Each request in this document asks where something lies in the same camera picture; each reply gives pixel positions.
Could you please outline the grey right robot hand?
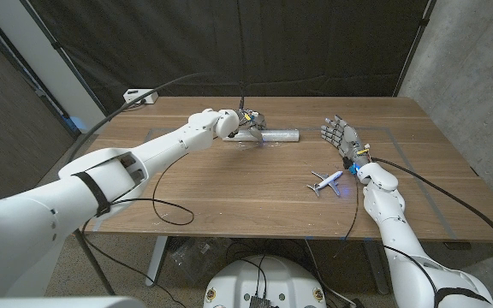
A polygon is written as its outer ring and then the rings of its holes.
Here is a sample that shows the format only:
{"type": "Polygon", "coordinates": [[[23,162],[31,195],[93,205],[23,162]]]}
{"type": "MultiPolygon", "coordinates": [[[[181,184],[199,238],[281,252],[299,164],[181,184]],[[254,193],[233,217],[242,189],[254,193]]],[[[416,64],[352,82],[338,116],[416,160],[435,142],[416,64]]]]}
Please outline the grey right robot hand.
{"type": "Polygon", "coordinates": [[[333,119],[326,118],[320,133],[322,139],[339,151],[345,169],[353,165],[360,168],[371,161],[368,149],[365,148],[357,131],[340,116],[335,115],[333,119]]]}

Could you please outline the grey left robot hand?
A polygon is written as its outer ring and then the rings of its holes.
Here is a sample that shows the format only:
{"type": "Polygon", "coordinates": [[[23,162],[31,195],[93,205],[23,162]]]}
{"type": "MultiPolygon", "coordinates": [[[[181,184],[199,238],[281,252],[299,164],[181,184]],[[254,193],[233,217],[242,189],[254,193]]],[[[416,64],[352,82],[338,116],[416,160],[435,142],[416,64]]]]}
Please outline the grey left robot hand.
{"type": "Polygon", "coordinates": [[[264,115],[255,110],[237,110],[239,127],[235,131],[233,139],[237,141],[264,142],[262,131],[266,129],[264,115]]]}

